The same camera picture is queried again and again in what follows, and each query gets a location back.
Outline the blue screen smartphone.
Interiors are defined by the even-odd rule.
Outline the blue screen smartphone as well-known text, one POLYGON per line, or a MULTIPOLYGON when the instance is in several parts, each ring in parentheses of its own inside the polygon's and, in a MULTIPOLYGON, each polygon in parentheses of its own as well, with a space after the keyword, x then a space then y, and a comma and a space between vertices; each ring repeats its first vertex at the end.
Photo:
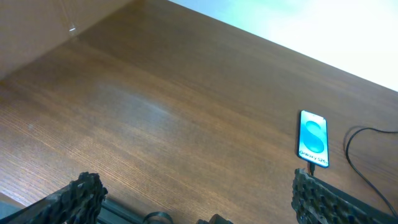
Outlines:
POLYGON ((328 123, 324 117, 306 110, 300 111, 297 156, 322 168, 329 167, 328 123))

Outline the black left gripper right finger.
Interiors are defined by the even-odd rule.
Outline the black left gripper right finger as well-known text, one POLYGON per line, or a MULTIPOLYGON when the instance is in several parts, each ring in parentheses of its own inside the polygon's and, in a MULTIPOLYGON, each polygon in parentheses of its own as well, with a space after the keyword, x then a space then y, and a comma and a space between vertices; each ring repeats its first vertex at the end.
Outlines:
POLYGON ((295 170, 292 208, 299 223, 397 224, 397 218, 384 213, 303 169, 295 170))

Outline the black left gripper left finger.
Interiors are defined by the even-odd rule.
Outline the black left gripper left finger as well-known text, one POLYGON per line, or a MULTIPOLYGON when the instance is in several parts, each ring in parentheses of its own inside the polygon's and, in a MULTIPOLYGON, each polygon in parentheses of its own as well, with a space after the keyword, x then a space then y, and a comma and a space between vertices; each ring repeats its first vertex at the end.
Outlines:
POLYGON ((97 173, 82 172, 60 190, 1 219, 1 224, 96 223, 107 189, 97 173))

